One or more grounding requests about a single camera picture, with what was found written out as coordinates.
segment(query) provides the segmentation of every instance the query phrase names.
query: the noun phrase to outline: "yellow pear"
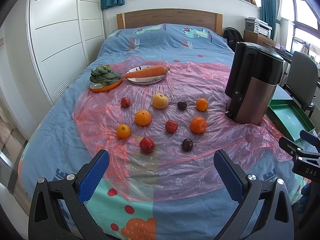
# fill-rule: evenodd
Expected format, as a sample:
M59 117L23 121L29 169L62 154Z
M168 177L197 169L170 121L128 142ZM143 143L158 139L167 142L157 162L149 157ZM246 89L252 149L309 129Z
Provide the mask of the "yellow pear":
M156 93L152 98L152 105L157 109L164 109L169 104L169 99L161 93Z

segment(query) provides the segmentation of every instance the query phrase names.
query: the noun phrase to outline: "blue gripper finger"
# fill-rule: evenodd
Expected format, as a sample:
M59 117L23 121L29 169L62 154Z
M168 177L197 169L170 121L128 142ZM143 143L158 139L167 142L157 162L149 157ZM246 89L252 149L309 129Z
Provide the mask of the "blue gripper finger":
M244 200L244 183L236 172L241 173L243 177L246 176L244 171L234 164L229 156L223 151L218 150L213 156L213 163L217 169L228 193L233 201L242 202Z
M109 153L103 151L79 184L78 198L81 203L91 199L103 174L109 166Z
M300 131L300 137L313 146L317 146L319 143L319 139L317 136L314 136L313 134L308 133L305 130Z

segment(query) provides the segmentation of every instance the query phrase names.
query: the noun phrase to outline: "white plate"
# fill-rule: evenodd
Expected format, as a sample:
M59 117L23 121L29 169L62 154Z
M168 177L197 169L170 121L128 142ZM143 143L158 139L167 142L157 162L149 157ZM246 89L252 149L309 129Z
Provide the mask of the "white plate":
M130 72L134 72L134 71L138 71L141 69L145 69L148 67L153 67L153 66L140 66L140 67L135 67L133 69L130 69L127 73ZM164 78L165 74L161 75L161 76L156 76L156 77L148 77L148 78L127 78L127 80L129 80L131 83L136 84L136 85L151 85L151 84L155 84L158 83L159 81L161 81Z

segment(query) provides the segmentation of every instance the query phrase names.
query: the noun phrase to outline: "blue duvet cover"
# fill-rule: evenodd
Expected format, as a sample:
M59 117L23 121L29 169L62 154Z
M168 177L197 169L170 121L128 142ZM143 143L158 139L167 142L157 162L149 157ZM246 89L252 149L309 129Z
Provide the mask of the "blue duvet cover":
M211 62L231 67L234 53L214 32L186 25L160 24L118 30L103 43L97 60L69 85L27 144L19 164L19 178L32 198L37 179L60 180L77 173L92 157L80 139L72 113L81 93L89 86L90 71L99 65L120 63L132 56L169 63ZM274 98L289 96L278 87ZM311 146L302 145L307 150ZM283 178L292 203L300 198L306 180L291 172L292 161L278 162L270 150L249 169L261 180ZM119 239L212 240L237 207L225 188L177 200L131 202L117 194L103 178L85 205L101 229ZM67 222L72 219L61 202ZM259 208L253 219L259 214Z

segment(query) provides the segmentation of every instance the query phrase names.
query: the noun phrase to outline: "silver screw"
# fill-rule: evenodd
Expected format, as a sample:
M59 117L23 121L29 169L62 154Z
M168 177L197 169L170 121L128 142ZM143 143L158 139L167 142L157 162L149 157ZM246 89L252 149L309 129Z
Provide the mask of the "silver screw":
M38 179L38 183L43 183L44 182L44 178L39 178Z
M249 180L256 180L257 177L256 177L256 175L254 175L254 174L249 174L249 175L248 175L248 179L249 179Z
M284 184L283 179L277 179L277 182L278 182L279 184L281 184L281 185L283 185L283 184Z
M75 175L74 174L69 174L67 176L67 180L73 180L75 178Z

